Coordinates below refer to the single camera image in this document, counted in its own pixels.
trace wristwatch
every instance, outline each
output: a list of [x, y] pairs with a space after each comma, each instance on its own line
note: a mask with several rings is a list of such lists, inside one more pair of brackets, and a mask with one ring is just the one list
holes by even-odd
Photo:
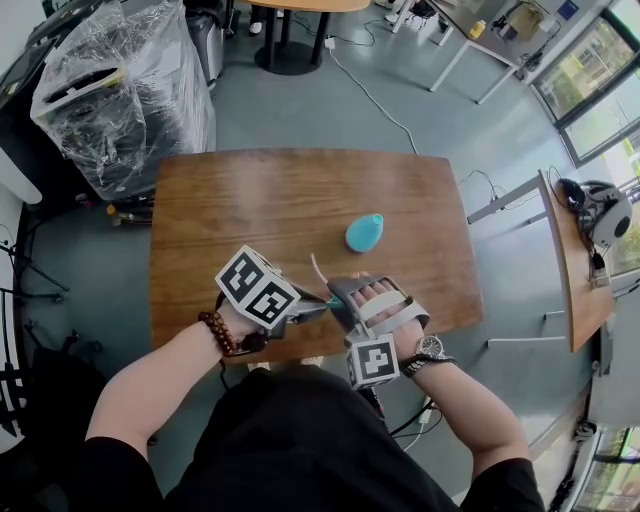
[[455, 358], [444, 353], [442, 342], [436, 336], [423, 336], [416, 345], [416, 352], [402, 364], [402, 373], [413, 377], [427, 363], [458, 364]]

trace beaded bracelet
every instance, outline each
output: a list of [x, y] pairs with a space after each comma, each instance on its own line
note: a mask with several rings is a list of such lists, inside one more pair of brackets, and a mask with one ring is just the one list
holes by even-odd
[[211, 330], [211, 333], [215, 337], [218, 345], [222, 349], [222, 353], [225, 357], [232, 357], [235, 353], [235, 342], [233, 341], [233, 335], [229, 332], [229, 327], [224, 323], [224, 320], [217, 311], [215, 313], [209, 313], [208, 311], [201, 311], [198, 314], [198, 321], [204, 322]]

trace clear plastic wrap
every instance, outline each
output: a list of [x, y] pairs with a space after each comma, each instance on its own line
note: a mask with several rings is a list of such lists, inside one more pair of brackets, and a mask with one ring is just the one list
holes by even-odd
[[128, 17], [119, 2], [100, 7], [50, 54], [31, 119], [106, 200], [154, 188], [164, 157], [214, 150], [182, 2]]

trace bottle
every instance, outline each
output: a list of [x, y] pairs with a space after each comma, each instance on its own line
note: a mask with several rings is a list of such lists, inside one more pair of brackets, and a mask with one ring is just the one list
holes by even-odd
[[471, 39], [478, 39], [480, 35], [484, 32], [484, 29], [487, 28], [487, 24], [484, 20], [476, 21], [476, 24], [469, 31], [469, 35]]
[[384, 218], [379, 213], [356, 219], [347, 229], [347, 245], [355, 252], [370, 251], [380, 240], [383, 226]]

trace watch face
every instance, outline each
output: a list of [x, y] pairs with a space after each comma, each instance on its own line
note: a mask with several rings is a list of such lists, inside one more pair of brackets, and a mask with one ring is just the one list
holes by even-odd
[[429, 357], [439, 357], [444, 352], [442, 342], [435, 336], [426, 336], [420, 340], [418, 351]]

